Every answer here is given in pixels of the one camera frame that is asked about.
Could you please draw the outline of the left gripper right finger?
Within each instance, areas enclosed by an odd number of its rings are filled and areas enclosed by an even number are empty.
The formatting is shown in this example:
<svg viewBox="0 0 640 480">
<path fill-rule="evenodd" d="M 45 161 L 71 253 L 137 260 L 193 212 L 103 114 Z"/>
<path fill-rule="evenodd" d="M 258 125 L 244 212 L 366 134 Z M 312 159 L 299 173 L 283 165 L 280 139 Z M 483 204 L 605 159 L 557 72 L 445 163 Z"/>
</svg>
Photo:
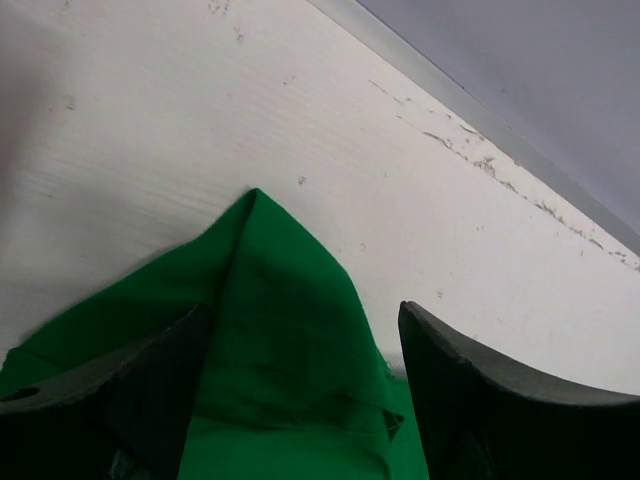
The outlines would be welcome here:
<svg viewBox="0 0 640 480">
<path fill-rule="evenodd" d="M 398 327 L 430 478 L 638 478 L 637 396 L 534 369 L 415 302 Z"/>
</svg>

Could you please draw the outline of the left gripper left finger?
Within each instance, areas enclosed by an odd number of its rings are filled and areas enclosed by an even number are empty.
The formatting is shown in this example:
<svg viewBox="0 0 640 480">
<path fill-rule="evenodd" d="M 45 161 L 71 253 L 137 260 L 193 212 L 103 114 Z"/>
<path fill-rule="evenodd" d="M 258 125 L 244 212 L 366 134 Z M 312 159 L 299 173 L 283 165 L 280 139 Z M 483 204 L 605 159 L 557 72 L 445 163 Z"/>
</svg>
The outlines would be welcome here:
<svg viewBox="0 0 640 480">
<path fill-rule="evenodd" d="M 175 479 L 213 315 L 164 329 L 1 398 L 4 479 Z"/>
</svg>

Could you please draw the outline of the green polo shirt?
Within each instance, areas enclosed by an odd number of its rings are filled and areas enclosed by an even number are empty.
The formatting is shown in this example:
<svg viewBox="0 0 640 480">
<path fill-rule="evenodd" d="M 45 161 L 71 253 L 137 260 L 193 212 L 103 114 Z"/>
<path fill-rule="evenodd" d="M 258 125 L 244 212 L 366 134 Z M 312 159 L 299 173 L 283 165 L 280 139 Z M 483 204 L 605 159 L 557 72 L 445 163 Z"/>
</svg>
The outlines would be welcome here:
<svg viewBox="0 0 640 480">
<path fill-rule="evenodd" d="M 408 383 L 379 352 L 351 279 L 256 189 L 13 348 L 1 389 L 63 373 L 196 305 L 216 328 L 181 478 L 427 477 Z"/>
</svg>

